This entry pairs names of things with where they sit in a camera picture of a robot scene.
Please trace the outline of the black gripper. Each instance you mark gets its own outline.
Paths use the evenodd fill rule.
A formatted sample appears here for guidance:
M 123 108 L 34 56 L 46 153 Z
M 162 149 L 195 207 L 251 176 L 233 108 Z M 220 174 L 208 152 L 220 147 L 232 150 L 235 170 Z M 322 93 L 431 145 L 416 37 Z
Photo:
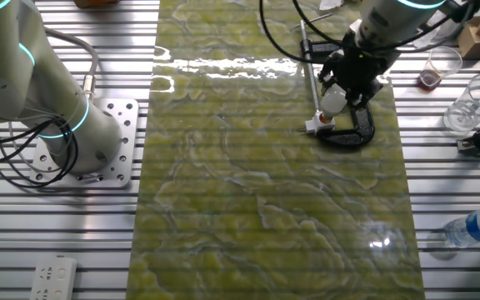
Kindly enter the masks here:
M 347 91 L 347 104 L 351 108 L 365 108 L 368 102 L 383 88 L 374 81 L 388 69 L 388 60 L 374 57 L 368 52 L 346 49 L 333 52 L 317 75 L 322 89 L 334 83 Z

